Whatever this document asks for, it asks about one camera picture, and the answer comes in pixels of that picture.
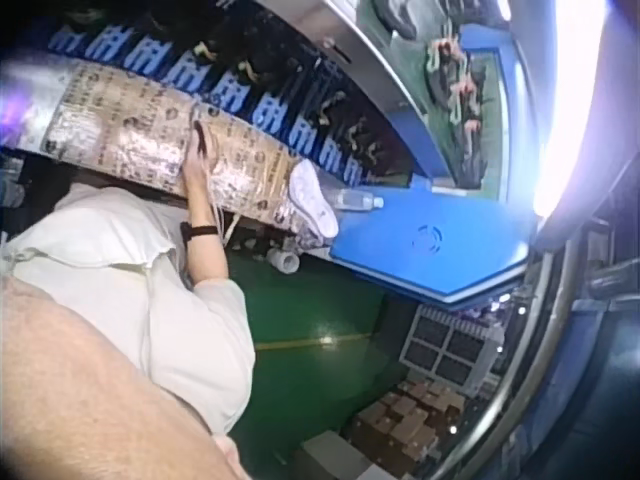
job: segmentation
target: person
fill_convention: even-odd
[[[187,212],[74,184],[50,215],[5,246],[3,269],[84,318],[228,446],[225,435],[249,401],[255,352],[210,205],[215,139],[197,130],[182,169],[186,249]]]

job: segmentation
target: metal rail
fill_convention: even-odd
[[[524,354],[529,348],[529,344],[533,338],[533,333],[538,325],[544,299],[546,297],[547,290],[549,289],[551,267],[554,256],[555,255],[553,253],[545,253],[542,258],[542,268],[540,269],[540,276],[538,277],[538,283],[531,301],[531,307],[529,308],[527,324],[522,332],[520,343],[516,348],[511,364],[509,365],[502,382],[498,386],[491,403],[486,408],[484,414],[478,423],[476,423],[473,430],[469,432],[469,434],[458,445],[456,445],[438,469],[429,477],[429,480],[441,480],[448,475],[452,469],[464,460],[468,453],[478,444],[482,437],[484,437],[488,432],[491,425],[496,421],[498,415],[502,412],[502,408],[511,394],[511,387],[516,373],[522,364]]]
[[[536,356],[518,393],[514,397],[509,409],[500,419],[487,440],[480,446],[462,471],[455,476],[456,480],[470,480],[493,456],[496,450],[506,441],[509,434],[516,427],[529,403],[534,398],[546,374],[558,342],[564,332],[569,318],[573,297],[575,296],[578,280],[578,265],[580,264],[582,231],[578,230],[567,242],[558,293],[551,308],[551,315],[546,331],[536,352]]]

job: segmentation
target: yellow line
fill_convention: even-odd
[[[287,340],[284,342],[256,343],[256,351],[260,350],[284,350],[287,348],[303,348],[303,347],[335,347],[341,343],[355,342],[371,337],[370,333],[355,333],[353,335],[342,335],[340,337],[332,337],[328,341],[327,337],[308,338],[305,340]]]

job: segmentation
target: white shirt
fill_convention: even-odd
[[[185,215],[76,184],[4,256],[17,278],[83,316],[213,433],[226,433],[249,401],[253,342],[233,281],[207,280],[191,292],[180,280]]]

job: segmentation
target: hand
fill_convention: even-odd
[[[209,176],[217,160],[218,144],[206,125],[202,125],[202,140],[196,127],[191,130],[189,149],[182,164],[182,178],[187,197],[193,194],[205,194],[209,190]]]

